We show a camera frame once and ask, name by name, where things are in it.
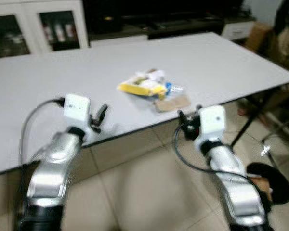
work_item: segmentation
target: black metal table leg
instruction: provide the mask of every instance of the black metal table leg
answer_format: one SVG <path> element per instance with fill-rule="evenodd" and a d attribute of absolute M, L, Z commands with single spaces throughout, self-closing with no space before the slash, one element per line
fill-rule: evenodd
<path fill-rule="evenodd" d="M 254 121 L 254 119 L 260 114 L 266 103 L 269 101 L 273 93 L 275 92 L 275 89 L 269 90 L 263 97 L 263 101 L 260 103 L 260 105 L 257 107 L 257 109 L 250 115 L 248 121 L 244 125 L 244 127 L 241 129 L 239 134 L 236 136 L 236 138 L 232 141 L 231 147 L 234 147 L 236 142 L 241 138 L 241 136 L 244 134 L 244 132 L 247 130 L 247 128 L 250 126 L 250 124 Z"/>

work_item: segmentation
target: tile floor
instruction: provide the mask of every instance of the tile floor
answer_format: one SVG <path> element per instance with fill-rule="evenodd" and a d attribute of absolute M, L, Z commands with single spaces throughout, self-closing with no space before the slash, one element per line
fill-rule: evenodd
<path fill-rule="evenodd" d="M 226 143 L 246 122 L 237 116 L 236 103 L 225 105 Z M 91 155 L 91 175 L 71 186 L 63 231 L 227 231 L 219 195 L 206 174 L 186 168 L 175 156 L 173 132 L 177 122 L 104 143 L 85 154 Z M 260 156 L 260 139 L 270 132 L 254 121 L 235 146 L 244 165 L 270 164 Z M 181 153 L 192 163 L 205 167 L 193 143 L 179 140 Z M 270 140 L 281 171 L 289 179 L 289 147 Z M 270 214 L 275 231 L 289 231 L 289 203 L 273 207 Z"/>

